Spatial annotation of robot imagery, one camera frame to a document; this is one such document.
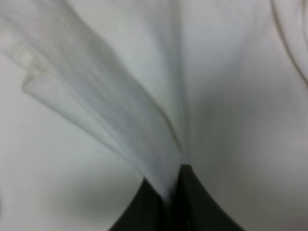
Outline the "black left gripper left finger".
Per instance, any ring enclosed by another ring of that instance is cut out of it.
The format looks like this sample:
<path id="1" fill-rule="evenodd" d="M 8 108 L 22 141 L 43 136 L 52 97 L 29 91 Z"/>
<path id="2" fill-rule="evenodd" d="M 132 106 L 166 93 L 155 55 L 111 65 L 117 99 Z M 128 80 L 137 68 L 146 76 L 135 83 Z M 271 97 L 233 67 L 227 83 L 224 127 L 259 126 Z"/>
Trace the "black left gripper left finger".
<path id="1" fill-rule="evenodd" d="M 111 231 L 170 231 L 172 201 L 164 201 L 147 180 Z"/>

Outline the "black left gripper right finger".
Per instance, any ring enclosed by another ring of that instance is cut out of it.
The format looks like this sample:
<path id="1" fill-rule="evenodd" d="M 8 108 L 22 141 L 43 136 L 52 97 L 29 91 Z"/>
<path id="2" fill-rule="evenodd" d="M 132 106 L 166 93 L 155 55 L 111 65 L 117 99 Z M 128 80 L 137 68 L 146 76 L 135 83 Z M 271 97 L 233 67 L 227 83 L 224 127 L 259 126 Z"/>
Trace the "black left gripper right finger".
<path id="1" fill-rule="evenodd" d="M 242 231 L 214 201 L 195 175 L 182 165 L 172 203 L 173 231 Z"/>

